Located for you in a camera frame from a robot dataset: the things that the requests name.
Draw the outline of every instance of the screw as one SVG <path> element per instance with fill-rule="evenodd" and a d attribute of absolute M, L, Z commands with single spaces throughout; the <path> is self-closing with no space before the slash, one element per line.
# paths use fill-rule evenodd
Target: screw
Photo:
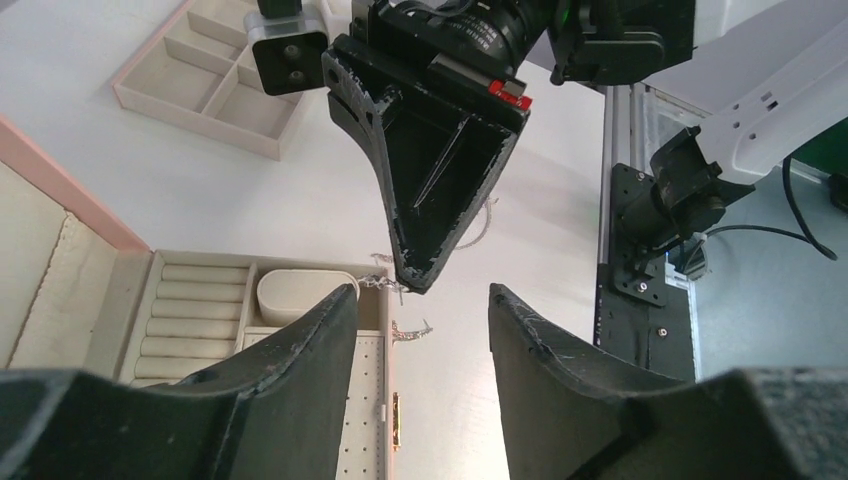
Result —
<path fill-rule="evenodd" d="M 297 60 L 300 58 L 300 49 L 297 48 L 297 45 L 287 45 L 283 49 L 283 55 L 289 60 Z"/>
<path fill-rule="evenodd" d="M 303 83 L 304 79 L 303 72 L 300 70 L 295 70 L 289 74 L 289 82 L 294 83 L 295 85 Z"/>

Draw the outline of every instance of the green surface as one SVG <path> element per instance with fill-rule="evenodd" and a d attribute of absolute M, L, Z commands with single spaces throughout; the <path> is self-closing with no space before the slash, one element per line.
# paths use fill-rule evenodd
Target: green surface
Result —
<path fill-rule="evenodd" d="M 848 174 L 848 119 L 825 130 L 792 154 L 792 158 L 804 162 L 825 173 Z"/>

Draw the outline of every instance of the pink edge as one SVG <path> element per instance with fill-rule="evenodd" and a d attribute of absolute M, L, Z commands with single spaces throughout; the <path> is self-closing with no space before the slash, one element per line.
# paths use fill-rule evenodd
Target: pink edge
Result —
<path fill-rule="evenodd" d="M 118 84 L 124 81 L 127 75 L 129 75 L 130 70 L 132 70 L 132 68 L 138 62 L 140 62 L 145 55 L 147 55 L 147 53 L 156 45 L 156 43 L 161 40 L 166 33 L 168 33 L 168 30 L 170 30 L 171 27 L 174 26 L 175 23 L 177 23 L 177 20 L 179 20 L 180 17 L 182 17 L 188 11 L 188 9 L 191 8 L 193 3 L 194 0 L 185 0 L 182 5 L 180 5 L 176 10 L 174 10 L 174 13 L 168 18 L 168 21 L 166 21 L 161 27 L 159 27 L 158 30 L 156 30 L 156 33 L 154 33 L 150 37 L 150 40 L 148 40 L 147 43 L 145 43 L 140 49 L 138 49 L 138 52 L 136 52 L 136 54 L 133 55 L 132 58 L 130 58 L 130 60 L 126 64 L 124 64 L 123 68 L 121 68 L 121 70 L 119 70 L 118 73 L 115 75 L 115 77 L 112 79 L 112 93 L 115 94 L 115 98 L 118 100 L 118 103 L 121 103 L 121 99 L 118 98 L 118 93 L 115 91 L 115 87 L 117 87 Z"/>
<path fill-rule="evenodd" d="M 116 249 L 150 251 L 138 235 L 2 115 L 0 153 L 0 161 L 76 215 Z"/>

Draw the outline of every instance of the table surface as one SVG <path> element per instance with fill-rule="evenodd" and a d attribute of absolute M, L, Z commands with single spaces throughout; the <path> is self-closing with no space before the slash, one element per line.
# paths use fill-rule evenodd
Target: table surface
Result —
<path fill-rule="evenodd" d="M 177 5 L 29 0 L 3 10 L 0 113 L 153 248 L 354 263 L 389 253 L 374 173 L 323 97 L 282 162 L 120 109 L 112 77 Z M 495 188 L 488 235 L 455 252 L 426 296 L 395 308 L 402 330 L 424 318 L 434 328 L 394 348 L 400 480 L 508 478 L 488 349 L 491 282 L 591 339 L 603 97 L 553 87 L 531 64 L 519 77 L 533 114 Z"/>

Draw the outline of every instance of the red clip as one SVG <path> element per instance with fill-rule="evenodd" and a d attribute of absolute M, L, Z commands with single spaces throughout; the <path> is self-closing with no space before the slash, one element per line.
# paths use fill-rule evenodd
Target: red clip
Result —
<path fill-rule="evenodd" d="M 510 95 L 503 91 L 504 82 L 501 80 L 493 80 L 491 85 L 489 85 L 489 93 L 500 98 L 510 105 L 515 105 L 516 107 L 524 110 L 530 110 L 530 105 L 533 103 L 533 99 L 530 97 L 516 97 L 515 95 Z"/>

